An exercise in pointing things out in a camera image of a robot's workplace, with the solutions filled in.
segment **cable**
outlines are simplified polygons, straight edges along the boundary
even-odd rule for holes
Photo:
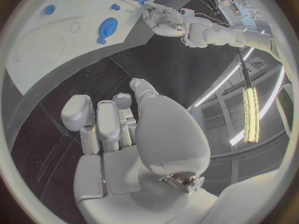
[[[225,22],[223,22],[223,21],[220,21],[220,20],[218,20],[218,19],[215,19],[215,18],[213,18],[213,17],[210,17],[210,16],[208,16],[208,15],[206,15],[206,14],[204,14],[204,13],[201,13],[201,12],[198,12],[198,13],[194,14],[194,16],[197,15],[197,14],[201,14],[201,15],[207,16],[207,17],[210,18],[210,19],[214,19],[214,20],[216,20],[216,21],[221,22],[222,24],[225,24],[225,25],[230,26],[230,24],[228,24],[228,23],[225,23]]]

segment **black floor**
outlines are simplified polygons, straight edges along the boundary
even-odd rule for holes
[[[206,12],[196,1],[185,7]],[[133,95],[129,82],[137,77],[148,80],[158,92],[187,108],[211,86],[234,57],[230,46],[189,48],[178,38],[155,35],[144,46],[114,54],[82,69],[50,92],[22,125],[12,150],[20,174],[56,215],[70,224],[85,223],[73,194],[74,172],[83,154],[80,137],[68,131],[60,119],[68,99],[74,94],[87,94],[96,107],[99,101],[111,99],[119,92]],[[136,102],[132,108],[136,113]],[[13,205],[2,211],[14,213]],[[4,223],[30,223],[20,218],[13,222],[6,220]]]

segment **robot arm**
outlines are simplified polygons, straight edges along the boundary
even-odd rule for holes
[[[208,44],[235,47],[250,46],[269,52],[279,59],[274,38],[271,35],[243,31],[238,27],[224,27],[210,20],[196,17],[193,10],[182,8],[180,12],[160,4],[146,1],[143,19],[152,31],[160,36],[181,37],[189,47],[204,48]]]

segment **fluorescent light strip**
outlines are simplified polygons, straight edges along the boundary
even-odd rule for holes
[[[249,57],[249,55],[252,53],[252,51],[254,50],[254,48],[252,47],[249,52],[246,54],[246,56],[244,57],[244,61]],[[211,90],[210,93],[208,93],[204,98],[202,98],[199,102],[197,102],[194,106],[198,107],[200,104],[202,104],[205,100],[207,100],[216,90],[218,90],[235,72],[236,70],[239,68],[239,66],[241,65],[241,63],[239,63],[232,71],[231,73],[229,73],[227,75],[227,77],[224,78],[224,80],[222,82],[220,82],[214,89]]]
[[[277,93],[280,89],[280,86],[282,85],[283,79],[284,79],[284,74],[285,74],[285,68],[282,66],[281,73],[279,75],[278,81],[275,85],[275,88],[268,99],[267,103],[265,106],[262,108],[260,112],[260,120],[264,117],[270,106],[272,105],[273,101],[275,100],[275,97],[277,96]],[[239,142],[244,136],[244,130],[242,130],[236,137],[234,137],[232,140],[230,140],[232,145],[235,145],[237,142]]]

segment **yellow light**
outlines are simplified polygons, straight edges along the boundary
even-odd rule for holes
[[[256,88],[243,90],[244,101],[244,142],[257,143],[259,140],[259,104]]]

